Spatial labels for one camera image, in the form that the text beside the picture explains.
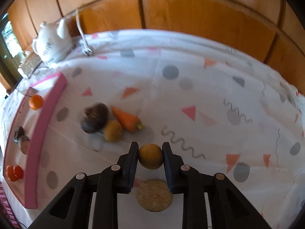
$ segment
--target table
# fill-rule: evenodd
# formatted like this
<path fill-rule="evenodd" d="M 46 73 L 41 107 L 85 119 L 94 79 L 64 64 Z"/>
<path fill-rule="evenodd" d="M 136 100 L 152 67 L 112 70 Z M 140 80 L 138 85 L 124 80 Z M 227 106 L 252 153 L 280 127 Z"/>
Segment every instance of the table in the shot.
<path fill-rule="evenodd" d="M 295 87 L 250 56 L 196 36 L 121 30 L 86 37 L 93 57 L 82 56 L 77 46 L 64 61 L 22 80 L 0 108 L 4 151 L 27 87 L 57 71 L 68 80 L 41 152 L 38 209 L 22 210 L 4 184 L 17 219 L 29 224 L 75 174 L 101 172 L 132 141 L 139 146 L 168 141 L 185 164 L 204 174 L 226 174 L 272 228 L 291 224 L 305 203 L 305 100 Z M 84 133 L 82 110 L 96 102 L 138 115 L 146 130 L 125 132 L 115 144 Z M 153 178 L 165 180 L 163 167 L 138 165 L 132 193 L 118 197 L 120 228 L 181 227 L 181 195 L 160 213 L 137 204 L 136 187 Z"/>

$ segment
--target silver screw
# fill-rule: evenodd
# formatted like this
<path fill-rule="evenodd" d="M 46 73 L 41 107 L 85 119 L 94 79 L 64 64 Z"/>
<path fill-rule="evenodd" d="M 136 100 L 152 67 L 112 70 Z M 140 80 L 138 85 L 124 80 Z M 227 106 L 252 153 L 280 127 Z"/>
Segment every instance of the silver screw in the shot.
<path fill-rule="evenodd" d="M 119 170 L 121 167 L 118 165 L 118 164 L 115 164 L 115 165 L 112 165 L 111 166 L 111 169 L 116 171 L 116 170 Z"/>
<path fill-rule="evenodd" d="M 84 174 L 84 173 L 78 173 L 78 174 L 76 175 L 76 179 L 78 179 L 78 180 L 82 180 L 84 177 L 85 177 L 85 174 Z"/>
<path fill-rule="evenodd" d="M 222 173 L 217 173 L 216 174 L 216 179 L 218 179 L 218 180 L 223 180 L 225 178 L 225 175 L 224 174 L 222 174 Z"/>
<path fill-rule="evenodd" d="M 181 169 L 184 171 L 188 171 L 188 170 L 190 170 L 190 167 L 188 165 L 184 164 L 181 166 Z"/>

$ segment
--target orange carrot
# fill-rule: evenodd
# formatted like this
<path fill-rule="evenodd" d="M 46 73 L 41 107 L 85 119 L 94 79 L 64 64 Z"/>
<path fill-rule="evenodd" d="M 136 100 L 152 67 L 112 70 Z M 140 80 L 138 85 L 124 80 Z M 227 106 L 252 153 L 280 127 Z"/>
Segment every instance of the orange carrot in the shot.
<path fill-rule="evenodd" d="M 134 132 L 135 130 L 145 129 L 137 116 L 126 113 L 114 106 L 111 106 L 111 110 L 126 131 Z"/>

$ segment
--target cherry tomato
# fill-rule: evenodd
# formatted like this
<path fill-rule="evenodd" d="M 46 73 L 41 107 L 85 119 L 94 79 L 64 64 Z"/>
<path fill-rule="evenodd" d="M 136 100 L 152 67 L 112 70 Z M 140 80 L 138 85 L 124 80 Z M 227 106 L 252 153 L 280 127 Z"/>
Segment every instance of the cherry tomato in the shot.
<path fill-rule="evenodd" d="M 15 181 L 18 180 L 18 178 L 14 175 L 14 171 L 13 171 L 13 166 L 12 165 L 8 165 L 6 167 L 6 176 L 12 182 L 15 182 Z"/>
<path fill-rule="evenodd" d="M 17 177 L 18 179 L 23 178 L 23 169 L 19 165 L 15 165 L 13 167 L 13 172 L 14 172 L 15 177 Z"/>

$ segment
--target round wooden coaster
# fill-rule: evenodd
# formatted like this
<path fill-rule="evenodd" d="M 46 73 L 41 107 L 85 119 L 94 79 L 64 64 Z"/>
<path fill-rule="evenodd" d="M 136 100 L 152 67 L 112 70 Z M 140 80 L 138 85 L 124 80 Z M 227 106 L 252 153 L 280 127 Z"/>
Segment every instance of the round wooden coaster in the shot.
<path fill-rule="evenodd" d="M 164 181 L 148 180 L 138 188 L 137 201 L 148 211 L 160 212 L 170 206 L 173 195 Z"/>

